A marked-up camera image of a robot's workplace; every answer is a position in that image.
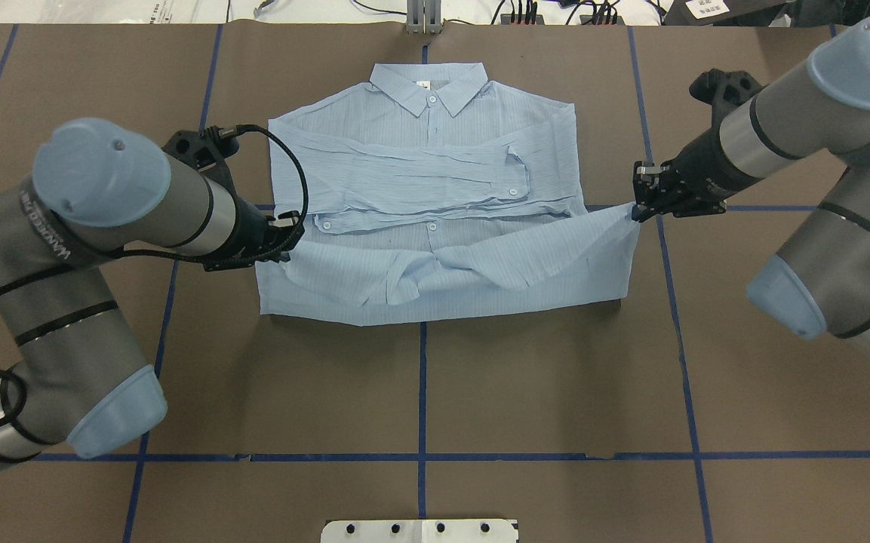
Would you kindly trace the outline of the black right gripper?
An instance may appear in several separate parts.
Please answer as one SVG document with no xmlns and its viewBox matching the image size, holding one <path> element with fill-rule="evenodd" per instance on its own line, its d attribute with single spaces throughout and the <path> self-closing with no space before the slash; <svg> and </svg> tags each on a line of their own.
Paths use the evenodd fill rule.
<svg viewBox="0 0 870 543">
<path fill-rule="evenodd" d="M 727 199 L 758 182 L 735 165 L 722 148 L 724 120 L 741 112 L 760 85 L 746 71 L 720 69 L 700 73 L 687 92 L 711 108 L 711 126 L 662 164 L 637 161 L 632 168 L 635 206 L 631 219 L 643 223 L 672 214 L 677 219 L 727 212 Z"/>
</svg>

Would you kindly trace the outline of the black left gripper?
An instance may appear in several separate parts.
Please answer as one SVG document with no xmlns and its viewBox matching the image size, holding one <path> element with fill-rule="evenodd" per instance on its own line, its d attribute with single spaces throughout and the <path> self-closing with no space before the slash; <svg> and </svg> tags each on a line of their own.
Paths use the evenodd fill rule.
<svg viewBox="0 0 870 543">
<path fill-rule="evenodd" d="M 280 148 L 294 166 L 301 189 L 300 209 L 273 216 L 238 195 L 228 158 L 239 150 L 238 138 L 256 133 Z M 172 260 L 193 262 L 207 272 L 253 267 L 255 262 L 287 262 L 304 234 L 307 176 L 299 158 L 271 130 L 258 124 L 179 130 L 162 148 L 193 169 L 207 186 L 208 210 L 193 236 L 171 245 Z"/>
</svg>

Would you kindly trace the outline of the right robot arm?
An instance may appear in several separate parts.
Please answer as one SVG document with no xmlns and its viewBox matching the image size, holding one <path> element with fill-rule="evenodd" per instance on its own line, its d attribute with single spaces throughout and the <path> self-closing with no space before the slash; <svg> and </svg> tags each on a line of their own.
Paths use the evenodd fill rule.
<svg viewBox="0 0 870 543">
<path fill-rule="evenodd" d="M 632 220 L 727 212 L 732 197 L 827 152 L 841 175 L 746 298 L 794 336 L 828 334 L 870 357 L 870 17 L 768 85 L 711 69 L 690 95 L 710 106 L 710 127 L 669 161 L 635 162 Z"/>
</svg>

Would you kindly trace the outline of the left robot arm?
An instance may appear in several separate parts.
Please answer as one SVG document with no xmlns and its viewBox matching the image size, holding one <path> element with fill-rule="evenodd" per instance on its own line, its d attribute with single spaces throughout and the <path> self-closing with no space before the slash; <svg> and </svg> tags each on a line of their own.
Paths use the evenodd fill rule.
<svg viewBox="0 0 870 543">
<path fill-rule="evenodd" d="M 94 459 L 148 433 L 167 401 L 101 274 L 149 257 L 206 272 L 283 262 L 301 207 L 272 216 L 238 195 L 227 159 L 255 124 L 177 131 L 164 146 L 104 119 L 66 121 L 0 194 L 0 316 L 20 361 L 0 369 L 0 472 L 69 444 Z"/>
</svg>

